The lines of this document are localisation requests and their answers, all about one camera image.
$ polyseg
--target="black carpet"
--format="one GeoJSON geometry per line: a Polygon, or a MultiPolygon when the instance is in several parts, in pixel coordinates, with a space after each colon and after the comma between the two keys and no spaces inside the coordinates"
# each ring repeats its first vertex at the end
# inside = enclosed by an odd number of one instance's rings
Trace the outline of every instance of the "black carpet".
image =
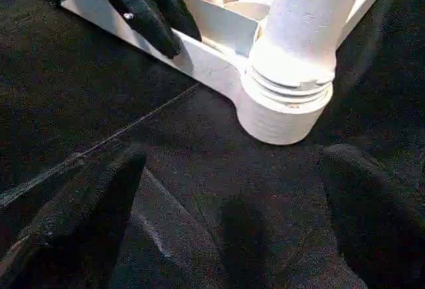
{"type": "MultiPolygon", "coordinates": [[[[195,84],[43,0],[0,7],[2,191],[195,84]]],[[[330,105],[296,145],[257,142],[201,85],[117,137],[140,142],[147,170],[110,288],[420,288],[424,15],[425,0],[373,5],[337,51],[330,105]]],[[[60,171],[31,199],[46,201],[60,171]]]]}

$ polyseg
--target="black cloth surface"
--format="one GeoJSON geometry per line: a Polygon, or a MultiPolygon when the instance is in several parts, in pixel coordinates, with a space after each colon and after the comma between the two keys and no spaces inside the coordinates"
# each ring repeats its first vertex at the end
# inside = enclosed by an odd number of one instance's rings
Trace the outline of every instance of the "black cloth surface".
{"type": "MultiPolygon", "coordinates": [[[[349,144],[420,191],[424,1],[378,0],[337,51],[335,94],[310,135],[276,147],[246,134],[228,100],[90,23],[44,0],[0,0],[1,190],[56,166],[20,205],[3,203],[2,215],[23,219],[2,227],[13,229],[2,245],[78,167],[77,153],[139,120],[112,139],[140,142],[147,163],[110,288],[365,288],[360,277],[374,288],[341,246],[351,240],[341,230],[358,225],[338,225],[329,191],[342,167],[323,155],[349,144]]],[[[421,248],[420,233],[411,239],[421,248]]],[[[383,288],[409,288],[422,268],[411,265],[383,288]]]]}

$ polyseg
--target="black fabric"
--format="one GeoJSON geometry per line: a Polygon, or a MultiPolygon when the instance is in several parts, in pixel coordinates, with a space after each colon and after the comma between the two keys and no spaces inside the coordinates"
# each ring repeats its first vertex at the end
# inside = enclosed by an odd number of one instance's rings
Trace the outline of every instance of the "black fabric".
{"type": "MultiPolygon", "coordinates": [[[[4,124],[14,126],[1,134],[4,190],[89,148],[194,84],[42,0],[0,4],[1,84],[8,86],[2,89],[1,115],[4,124]],[[68,28],[60,37],[47,33],[61,26],[68,28]],[[95,48],[100,39],[102,48],[95,48]],[[20,51],[12,53],[15,48],[20,51]],[[62,56],[53,64],[55,52],[62,56]],[[68,69],[57,73],[65,61],[68,69]],[[118,72],[123,66],[126,75],[118,72]],[[117,74],[120,79],[112,82],[117,74]],[[25,96],[20,94],[16,84],[37,84],[40,75],[50,77],[36,92],[24,87],[25,96]],[[71,96],[69,88],[78,90],[71,96]],[[112,95],[115,88],[123,96],[112,95]],[[58,114],[66,117],[57,120],[58,114]]],[[[424,14],[424,0],[377,0],[337,51],[335,95],[299,144],[257,142],[240,127],[234,106],[203,86],[122,132],[120,140],[141,142],[147,171],[110,288],[365,288],[352,269],[373,288],[373,279],[340,255],[345,234],[332,228],[323,188],[330,182],[319,160],[327,147],[350,144],[382,164],[371,180],[396,172],[412,186],[423,181],[424,14]]],[[[351,172],[361,168],[356,164],[351,172]]],[[[356,197],[347,204],[355,206],[356,197]]],[[[363,210],[365,216],[377,211],[363,210]]],[[[400,246],[407,250],[409,244],[400,246]]],[[[418,267],[411,266],[414,274],[418,267]]],[[[408,274],[409,266],[404,267],[408,274]]]]}
{"type": "Polygon", "coordinates": [[[320,163],[339,250],[373,288],[425,286],[425,190],[352,145],[320,163]]]}
{"type": "Polygon", "coordinates": [[[87,159],[3,257],[0,287],[104,288],[144,165],[137,144],[87,159]]]}

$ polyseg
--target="white cylindrical post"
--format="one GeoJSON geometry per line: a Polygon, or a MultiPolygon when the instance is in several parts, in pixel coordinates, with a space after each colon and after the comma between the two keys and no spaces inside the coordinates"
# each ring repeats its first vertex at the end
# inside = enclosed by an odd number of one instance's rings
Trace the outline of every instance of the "white cylindrical post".
{"type": "Polygon", "coordinates": [[[302,140],[332,95],[337,41],[355,0],[274,0],[242,77],[238,118],[270,144],[302,140]]]}

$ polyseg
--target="white plastic base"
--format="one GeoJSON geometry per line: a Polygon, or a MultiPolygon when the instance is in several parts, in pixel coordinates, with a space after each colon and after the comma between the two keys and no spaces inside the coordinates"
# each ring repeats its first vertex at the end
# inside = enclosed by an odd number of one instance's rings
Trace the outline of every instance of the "white plastic base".
{"type": "MultiPolygon", "coordinates": [[[[331,99],[332,84],[320,83],[317,79],[311,96],[304,92],[302,97],[297,97],[296,93],[280,95],[280,91],[290,91],[291,84],[287,84],[287,88],[277,86],[276,93],[270,91],[270,86],[264,90],[262,82],[266,81],[249,68],[248,63],[248,53],[258,33],[258,18],[239,15],[225,9],[225,5],[219,7],[203,0],[185,1],[200,27],[204,44],[175,31],[183,51],[173,60],[159,54],[132,31],[106,0],[67,0],[62,6],[230,98],[240,123],[258,140],[286,145],[306,137],[331,99]]],[[[338,45],[374,2],[356,0],[338,45]]],[[[324,80],[332,77],[325,74],[324,80]]]]}

